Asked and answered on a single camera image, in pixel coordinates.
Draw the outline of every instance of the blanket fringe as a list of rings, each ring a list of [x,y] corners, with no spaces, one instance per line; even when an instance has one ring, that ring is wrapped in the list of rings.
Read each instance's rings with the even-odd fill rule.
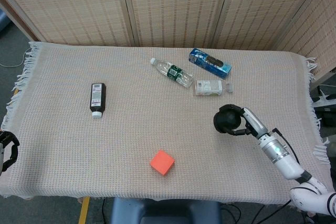
[[[316,61],[316,58],[306,58],[306,63],[307,63],[307,79],[308,83],[311,83],[313,80],[315,80],[314,75],[310,72],[311,70],[315,69],[317,67],[317,64],[314,63]],[[316,126],[317,131],[320,131],[321,127],[321,120],[317,118],[315,114],[315,110],[313,107],[313,101],[310,98],[310,93],[309,89],[307,90],[307,99],[309,99],[308,104],[309,104],[309,113],[311,117],[314,119],[314,125]],[[328,144],[329,141],[323,142],[323,139],[321,138],[320,134],[318,134],[318,138],[321,141],[320,145],[315,145],[315,148],[313,150],[313,155],[320,161],[321,164],[330,164],[330,161],[327,156],[327,147],[326,144]]]
[[[12,119],[14,111],[17,108],[18,101],[22,97],[22,92],[25,90],[37,62],[37,57],[39,55],[39,48],[35,42],[29,42],[29,44],[31,51],[25,53],[27,57],[25,58],[23,73],[17,76],[18,79],[14,83],[14,87],[12,89],[12,91],[17,89],[18,92],[12,96],[10,102],[7,103],[6,106],[7,113],[4,116],[4,119],[1,124],[1,130],[3,131],[9,130],[10,128],[10,121]]]

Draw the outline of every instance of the blue box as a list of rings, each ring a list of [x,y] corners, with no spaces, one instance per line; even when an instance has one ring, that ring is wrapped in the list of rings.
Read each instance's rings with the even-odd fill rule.
[[[232,68],[232,65],[222,62],[197,48],[194,48],[189,54],[189,61],[222,79],[229,74]]]

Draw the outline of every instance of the water bottle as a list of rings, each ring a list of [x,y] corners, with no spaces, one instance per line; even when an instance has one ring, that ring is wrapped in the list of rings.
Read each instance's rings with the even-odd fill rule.
[[[186,88],[189,88],[193,83],[193,76],[191,74],[183,71],[181,68],[171,64],[170,62],[152,58],[151,64],[154,65],[161,74],[168,76],[170,79],[178,82]]]

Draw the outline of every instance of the small box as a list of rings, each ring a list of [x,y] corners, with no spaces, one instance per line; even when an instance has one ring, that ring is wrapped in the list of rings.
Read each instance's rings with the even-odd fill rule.
[[[151,166],[164,176],[173,166],[174,162],[175,160],[170,155],[163,150],[159,150],[152,159]]]
[[[194,48],[189,54],[189,61],[222,79],[229,74],[232,68],[230,64],[224,63],[197,48]]]

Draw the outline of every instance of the yellow table leg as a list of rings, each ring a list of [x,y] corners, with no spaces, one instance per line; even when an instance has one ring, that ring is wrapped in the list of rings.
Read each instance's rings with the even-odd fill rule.
[[[88,214],[90,197],[85,197],[82,203],[78,224],[85,224],[86,215]]]

